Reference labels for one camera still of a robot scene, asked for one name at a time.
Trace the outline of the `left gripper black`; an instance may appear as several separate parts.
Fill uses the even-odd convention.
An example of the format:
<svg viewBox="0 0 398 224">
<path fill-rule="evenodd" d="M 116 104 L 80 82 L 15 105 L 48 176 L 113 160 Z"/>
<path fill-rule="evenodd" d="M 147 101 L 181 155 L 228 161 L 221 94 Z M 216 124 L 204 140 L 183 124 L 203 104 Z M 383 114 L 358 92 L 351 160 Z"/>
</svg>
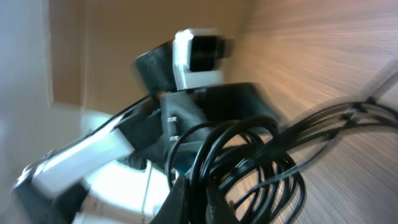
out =
<svg viewBox="0 0 398 224">
<path fill-rule="evenodd" d="M 160 107 L 160 143 L 149 149 L 149 160 L 164 162 L 173 144 L 192 127 L 209 121 L 223 123 L 252 116 L 280 116 L 253 83 L 233 83 L 177 91 L 151 88 Z"/>
</svg>

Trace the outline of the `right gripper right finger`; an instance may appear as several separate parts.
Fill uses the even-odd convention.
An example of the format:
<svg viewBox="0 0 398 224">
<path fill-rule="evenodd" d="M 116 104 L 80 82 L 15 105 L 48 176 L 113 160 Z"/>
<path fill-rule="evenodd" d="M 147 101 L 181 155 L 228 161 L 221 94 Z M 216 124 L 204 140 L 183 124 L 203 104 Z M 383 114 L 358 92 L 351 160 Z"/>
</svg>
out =
<svg viewBox="0 0 398 224">
<path fill-rule="evenodd" d="M 218 186 L 214 183 L 209 183 L 206 188 L 205 218 L 207 224 L 239 224 Z"/>
</svg>

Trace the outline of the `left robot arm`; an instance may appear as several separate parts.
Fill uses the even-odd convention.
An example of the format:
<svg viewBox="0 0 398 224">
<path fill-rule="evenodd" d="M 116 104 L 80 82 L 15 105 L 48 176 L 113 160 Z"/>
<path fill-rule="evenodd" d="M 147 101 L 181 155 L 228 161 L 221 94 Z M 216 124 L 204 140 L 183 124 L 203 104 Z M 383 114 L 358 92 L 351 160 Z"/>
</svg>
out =
<svg viewBox="0 0 398 224">
<path fill-rule="evenodd" d="M 12 193 L 33 223 L 71 223 L 89 188 L 85 175 L 121 160 L 143 169 L 151 161 L 185 172 L 210 133 L 205 123 L 278 114 L 252 83 L 204 84 L 180 90 L 174 54 L 164 45 L 136 58 L 149 94 L 91 133 L 30 164 Z"/>
</svg>

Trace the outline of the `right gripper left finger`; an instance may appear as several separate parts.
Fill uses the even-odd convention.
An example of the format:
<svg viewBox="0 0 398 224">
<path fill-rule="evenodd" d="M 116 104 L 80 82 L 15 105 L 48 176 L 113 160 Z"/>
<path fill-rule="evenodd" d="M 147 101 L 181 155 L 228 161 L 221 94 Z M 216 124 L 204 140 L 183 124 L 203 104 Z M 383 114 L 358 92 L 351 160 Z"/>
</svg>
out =
<svg viewBox="0 0 398 224">
<path fill-rule="evenodd" d="M 188 180 L 179 177 L 150 224 L 188 224 Z"/>
</svg>

